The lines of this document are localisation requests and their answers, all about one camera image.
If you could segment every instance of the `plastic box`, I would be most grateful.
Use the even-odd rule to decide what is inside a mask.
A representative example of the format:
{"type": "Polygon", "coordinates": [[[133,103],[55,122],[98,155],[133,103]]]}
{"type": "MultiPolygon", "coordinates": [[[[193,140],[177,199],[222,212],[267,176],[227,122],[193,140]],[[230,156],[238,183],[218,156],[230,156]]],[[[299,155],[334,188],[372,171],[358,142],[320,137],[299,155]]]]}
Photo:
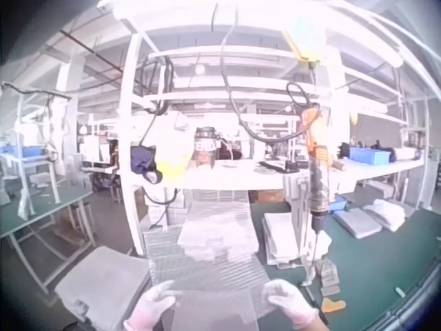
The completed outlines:
{"type": "MultiPolygon", "coordinates": [[[[23,157],[37,157],[41,155],[41,146],[26,146],[23,147],[23,157]]],[[[19,157],[19,151],[16,146],[3,146],[1,148],[2,153],[11,154],[15,157],[19,157]]]]}
{"type": "Polygon", "coordinates": [[[338,210],[345,210],[347,204],[347,200],[343,197],[336,197],[334,202],[329,204],[329,210],[332,212],[336,212],[338,210]]]}
{"type": "Polygon", "coordinates": [[[389,163],[390,152],[382,150],[372,150],[369,148],[350,148],[349,158],[352,161],[379,166],[389,163]]]}

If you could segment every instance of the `factory floor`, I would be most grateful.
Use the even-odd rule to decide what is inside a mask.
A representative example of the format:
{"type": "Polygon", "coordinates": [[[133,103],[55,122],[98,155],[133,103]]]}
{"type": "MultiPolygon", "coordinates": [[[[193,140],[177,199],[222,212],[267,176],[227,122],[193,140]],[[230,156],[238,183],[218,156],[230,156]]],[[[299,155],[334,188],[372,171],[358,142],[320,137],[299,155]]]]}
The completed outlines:
{"type": "MultiPolygon", "coordinates": [[[[127,253],[132,247],[132,240],[123,205],[112,202],[107,192],[94,194],[89,201],[99,244],[127,253]]],[[[441,214],[441,191],[435,193],[432,208],[441,214]]],[[[44,277],[57,267],[57,258],[36,239],[24,241],[22,247],[37,274],[44,277]]],[[[52,283],[51,289],[66,272],[52,283]]],[[[41,292],[6,240],[1,241],[1,296],[23,314],[23,318],[33,325],[33,330],[59,331],[75,320],[55,296],[47,297],[41,292]]],[[[10,330],[3,324],[4,321],[2,318],[2,328],[10,330]]]]}

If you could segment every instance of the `green table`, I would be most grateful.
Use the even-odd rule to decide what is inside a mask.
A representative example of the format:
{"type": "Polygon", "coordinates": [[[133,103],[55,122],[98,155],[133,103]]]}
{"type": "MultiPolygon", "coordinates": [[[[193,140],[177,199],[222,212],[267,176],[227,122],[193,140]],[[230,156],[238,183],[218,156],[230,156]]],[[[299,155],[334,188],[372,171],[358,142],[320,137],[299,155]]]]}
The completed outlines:
{"type": "MultiPolygon", "coordinates": [[[[251,209],[260,243],[258,258],[265,264],[263,214],[289,212],[289,205],[255,203],[251,209]]],[[[340,294],[330,299],[342,299],[347,303],[344,310],[327,314],[330,328],[357,331],[367,328],[401,300],[395,288],[408,292],[427,274],[439,248],[436,237],[441,236],[441,216],[420,210],[396,233],[383,230],[361,240],[351,236],[332,217],[325,231],[332,238],[328,257],[337,265],[341,289],[340,294]]],[[[305,280],[302,268],[278,270],[265,265],[265,270],[270,279],[285,279],[292,284],[305,280]]],[[[316,280],[311,291],[321,304],[319,289],[316,280]]],[[[258,324],[260,330],[292,331],[290,321],[280,310],[259,319],[258,324]]]]}
{"type": "Polygon", "coordinates": [[[54,195],[52,190],[48,188],[45,192],[32,195],[32,204],[34,206],[34,215],[30,215],[27,221],[23,220],[17,215],[19,209],[19,198],[13,199],[11,203],[3,205],[0,207],[0,220],[1,220],[1,238],[9,238],[12,247],[16,250],[19,255],[20,260],[23,262],[24,266],[39,285],[39,287],[48,294],[48,284],[54,280],[54,278],[60,274],[71,262],[73,262],[81,253],[83,253],[91,245],[96,246],[95,239],[92,234],[92,229],[90,227],[88,218],[85,213],[83,199],[89,197],[93,194],[93,191],[86,190],[81,187],[71,186],[68,182],[64,181],[58,187],[60,203],[54,203],[54,195]],[[39,235],[38,230],[33,230],[29,228],[31,234],[34,235],[42,244],[47,247],[52,253],[57,255],[63,264],[60,265],[55,272],[53,272],[45,281],[40,280],[35,271],[30,266],[28,260],[26,259],[23,251],[20,248],[19,241],[15,237],[15,232],[25,228],[30,227],[30,225],[53,215],[58,210],[66,207],[70,207],[73,203],[78,203],[81,213],[81,218],[84,221],[84,226],[88,235],[88,244],[80,249],[78,249],[72,256],[65,257],[60,252],[55,250],[52,246],[46,243],[39,235]]]}

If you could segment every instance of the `stack of paper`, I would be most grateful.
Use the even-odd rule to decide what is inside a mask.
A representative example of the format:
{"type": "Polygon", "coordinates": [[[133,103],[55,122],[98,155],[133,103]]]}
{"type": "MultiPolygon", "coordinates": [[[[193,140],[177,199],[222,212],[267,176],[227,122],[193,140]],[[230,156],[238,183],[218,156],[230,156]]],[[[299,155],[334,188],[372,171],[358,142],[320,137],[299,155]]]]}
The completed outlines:
{"type": "Polygon", "coordinates": [[[199,261],[249,260],[258,251],[249,203],[193,201],[178,244],[199,261]]]}
{"type": "Polygon", "coordinates": [[[381,231],[381,225],[360,208],[334,212],[337,221],[355,238],[361,239],[381,231]]]}
{"type": "Polygon", "coordinates": [[[364,207],[382,227],[395,232],[404,223],[406,214],[400,205],[376,199],[372,205],[364,207]]]}
{"type": "Polygon", "coordinates": [[[291,218],[290,212],[264,215],[268,264],[286,263],[298,258],[298,245],[291,218]]]}
{"type": "MultiPolygon", "coordinates": [[[[292,217],[292,213],[289,212],[264,216],[265,245],[269,265],[288,263],[300,257],[292,217]]],[[[314,251],[316,252],[314,260],[321,259],[328,253],[332,240],[325,231],[321,231],[318,235],[316,249],[314,249],[316,234],[311,228],[308,229],[307,238],[307,260],[313,259],[314,251]]]]}

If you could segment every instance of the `white glove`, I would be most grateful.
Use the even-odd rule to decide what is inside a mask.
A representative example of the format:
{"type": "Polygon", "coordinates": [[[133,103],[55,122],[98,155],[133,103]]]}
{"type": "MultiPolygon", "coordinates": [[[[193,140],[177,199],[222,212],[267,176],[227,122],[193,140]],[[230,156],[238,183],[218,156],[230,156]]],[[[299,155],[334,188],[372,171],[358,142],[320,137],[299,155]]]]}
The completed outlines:
{"type": "Polygon", "coordinates": [[[124,321],[127,331],[148,331],[159,322],[161,315],[176,302],[174,294],[169,291],[173,281],[165,281],[150,288],[144,293],[133,309],[132,315],[124,321]]]}
{"type": "Polygon", "coordinates": [[[292,320],[294,329],[306,328],[318,316],[318,310],[307,303],[300,290],[282,279],[266,283],[263,296],[292,320]]]}

